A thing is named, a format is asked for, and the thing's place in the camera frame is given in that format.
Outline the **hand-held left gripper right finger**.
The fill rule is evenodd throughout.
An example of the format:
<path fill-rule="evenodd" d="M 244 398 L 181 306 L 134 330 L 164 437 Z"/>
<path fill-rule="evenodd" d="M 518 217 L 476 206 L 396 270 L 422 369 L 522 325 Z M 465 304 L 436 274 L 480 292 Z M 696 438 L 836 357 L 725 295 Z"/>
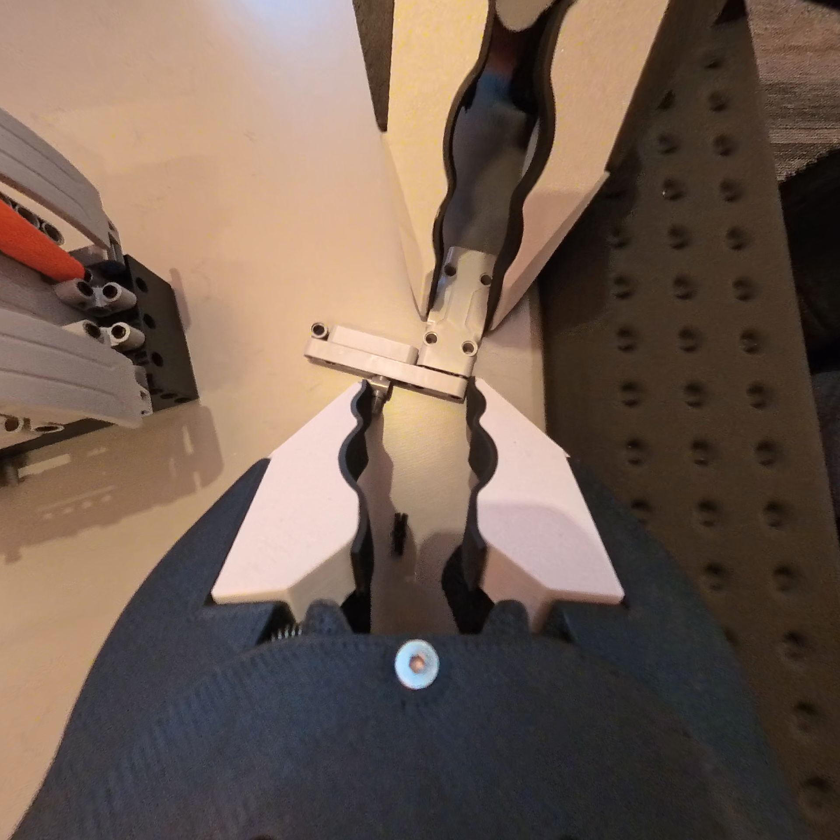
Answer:
<path fill-rule="evenodd" d="M 559 602 L 620 605 L 623 585 L 565 450 L 479 377 L 465 405 L 469 501 L 443 572 L 457 629 L 480 633 L 500 602 L 518 602 L 532 632 Z"/>

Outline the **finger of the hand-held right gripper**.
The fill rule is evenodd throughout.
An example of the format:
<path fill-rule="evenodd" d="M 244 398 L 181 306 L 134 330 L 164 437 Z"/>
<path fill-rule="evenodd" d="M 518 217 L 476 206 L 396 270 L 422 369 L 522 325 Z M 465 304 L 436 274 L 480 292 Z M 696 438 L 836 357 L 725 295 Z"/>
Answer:
<path fill-rule="evenodd" d="M 396 229 L 415 307 L 425 319 L 444 258 L 443 220 L 455 191 L 459 109 L 487 63 L 489 1 L 397 1 L 383 135 Z"/>
<path fill-rule="evenodd" d="M 511 196 L 489 305 L 496 329 L 536 280 L 607 177 L 607 162 L 668 2 L 503 2 L 521 28 L 548 11 L 534 64 L 538 121 L 532 154 Z"/>

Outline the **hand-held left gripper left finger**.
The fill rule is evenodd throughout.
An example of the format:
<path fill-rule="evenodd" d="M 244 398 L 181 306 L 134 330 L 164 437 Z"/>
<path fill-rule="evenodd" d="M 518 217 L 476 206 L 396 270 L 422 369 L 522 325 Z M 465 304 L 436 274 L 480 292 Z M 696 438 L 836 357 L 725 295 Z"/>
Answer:
<path fill-rule="evenodd" d="M 368 466 L 371 384 L 353 384 L 275 449 L 217 577 L 218 604 L 280 602 L 301 623 L 333 601 L 371 631 L 374 546 L 359 479 Z"/>

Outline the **light grey toy beam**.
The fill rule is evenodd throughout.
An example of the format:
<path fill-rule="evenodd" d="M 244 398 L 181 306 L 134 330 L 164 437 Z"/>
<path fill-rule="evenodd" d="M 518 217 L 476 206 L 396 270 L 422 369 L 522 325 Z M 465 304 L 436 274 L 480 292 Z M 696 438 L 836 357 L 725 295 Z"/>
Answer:
<path fill-rule="evenodd" d="M 450 402 L 461 403 L 466 398 L 466 378 L 420 365 L 417 347 L 343 325 L 324 323 L 329 326 L 326 340 L 314 339 L 310 329 L 304 354 L 311 362 L 364 379 L 381 375 L 392 380 L 393 385 Z"/>

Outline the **grey toy panel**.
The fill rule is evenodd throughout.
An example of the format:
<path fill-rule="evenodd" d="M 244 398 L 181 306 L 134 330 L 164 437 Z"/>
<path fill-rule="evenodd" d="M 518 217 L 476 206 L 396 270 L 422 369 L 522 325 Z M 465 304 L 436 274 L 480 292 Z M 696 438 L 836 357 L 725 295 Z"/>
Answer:
<path fill-rule="evenodd" d="M 462 247 L 449 249 L 426 320 L 418 364 L 468 378 L 486 329 L 496 257 Z"/>

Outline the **black perforated panel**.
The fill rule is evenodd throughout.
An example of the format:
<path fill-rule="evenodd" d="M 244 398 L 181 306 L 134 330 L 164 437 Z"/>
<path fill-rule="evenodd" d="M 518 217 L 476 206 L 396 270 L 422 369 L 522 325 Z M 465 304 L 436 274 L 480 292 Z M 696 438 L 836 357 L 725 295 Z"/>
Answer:
<path fill-rule="evenodd" d="M 549 431 L 693 580 L 814 838 L 838 838 L 838 540 L 744 2 L 542 273 Z"/>

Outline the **person's black jacket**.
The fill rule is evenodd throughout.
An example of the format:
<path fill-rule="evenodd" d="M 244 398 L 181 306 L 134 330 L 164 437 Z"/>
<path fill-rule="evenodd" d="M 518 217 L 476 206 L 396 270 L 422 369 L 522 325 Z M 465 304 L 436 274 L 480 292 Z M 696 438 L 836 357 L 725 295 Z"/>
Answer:
<path fill-rule="evenodd" d="M 839 149 L 788 177 L 780 199 L 808 364 L 839 369 Z"/>

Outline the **grey orange toy brick vehicle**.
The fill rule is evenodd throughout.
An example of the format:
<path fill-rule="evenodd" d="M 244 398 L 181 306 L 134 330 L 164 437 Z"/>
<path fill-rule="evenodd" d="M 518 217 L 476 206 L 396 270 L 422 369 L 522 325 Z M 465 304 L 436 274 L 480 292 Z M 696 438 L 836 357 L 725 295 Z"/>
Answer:
<path fill-rule="evenodd" d="M 123 251 L 96 187 L 1 115 L 2 486 L 38 449 L 198 400 L 175 292 Z"/>

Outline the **person's blue jeans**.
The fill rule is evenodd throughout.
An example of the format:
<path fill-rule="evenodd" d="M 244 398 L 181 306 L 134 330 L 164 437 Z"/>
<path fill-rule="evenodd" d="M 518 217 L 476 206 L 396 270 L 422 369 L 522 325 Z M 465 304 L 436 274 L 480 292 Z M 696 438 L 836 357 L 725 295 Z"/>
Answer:
<path fill-rule="evenodd" d="M 826 462 L 833 468 L 838 468 L 839 370 L 814 374 L 812 377 L 812 390 Z"/>

